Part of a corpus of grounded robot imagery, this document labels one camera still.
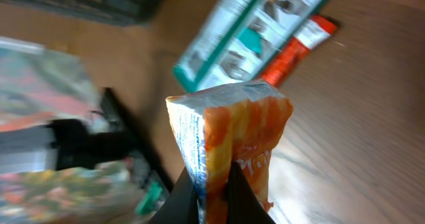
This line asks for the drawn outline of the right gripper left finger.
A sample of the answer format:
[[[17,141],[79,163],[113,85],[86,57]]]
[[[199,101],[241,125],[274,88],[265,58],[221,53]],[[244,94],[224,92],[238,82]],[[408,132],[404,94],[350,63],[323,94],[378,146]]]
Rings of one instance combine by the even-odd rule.
[[[199,224],[197,194],[187,169],[184,168],[175,186],[149,224]]]

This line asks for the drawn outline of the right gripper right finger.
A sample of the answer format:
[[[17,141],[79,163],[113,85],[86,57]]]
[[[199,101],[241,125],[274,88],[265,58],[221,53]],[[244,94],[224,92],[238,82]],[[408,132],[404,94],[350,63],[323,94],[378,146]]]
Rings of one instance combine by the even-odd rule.
[[[227,186],[227,224],[274,224],[257,200],[241,167],[232,162]]]

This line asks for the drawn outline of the orange small box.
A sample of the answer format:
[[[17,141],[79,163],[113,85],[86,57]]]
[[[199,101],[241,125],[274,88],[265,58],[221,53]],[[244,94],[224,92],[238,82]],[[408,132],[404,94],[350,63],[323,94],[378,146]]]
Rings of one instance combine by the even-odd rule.
[[[264,211],[272,150],[293,112],[290,99],[262,80],[223,84],[166,99],[170,125],[198,195],[199,221],[225,223],[236,162]]]

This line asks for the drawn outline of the white green glove package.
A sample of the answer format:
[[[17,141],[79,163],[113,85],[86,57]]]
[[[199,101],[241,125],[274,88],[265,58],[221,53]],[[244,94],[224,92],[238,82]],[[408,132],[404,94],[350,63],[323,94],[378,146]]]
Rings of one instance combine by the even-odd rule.
[[[187,92],[254,80],[328,0],[219,0],[175,65]]]

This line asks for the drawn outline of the red snack packet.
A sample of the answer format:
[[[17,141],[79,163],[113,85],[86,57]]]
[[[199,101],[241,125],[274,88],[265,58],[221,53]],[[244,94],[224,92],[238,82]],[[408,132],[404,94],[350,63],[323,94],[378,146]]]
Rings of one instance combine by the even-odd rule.
[[[338,29],[339,23],[331,17],[311,16],[260,73],[259,78],[279,87],[315,47],[333,36]]]

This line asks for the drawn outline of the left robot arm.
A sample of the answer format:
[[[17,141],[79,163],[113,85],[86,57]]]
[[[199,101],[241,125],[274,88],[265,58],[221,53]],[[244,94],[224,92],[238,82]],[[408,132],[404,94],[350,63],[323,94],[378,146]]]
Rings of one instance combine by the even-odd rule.
[[[1,173],[93,169],[124,159],[134,145],[126,132],[91,134],[75,119],[1,132]]]

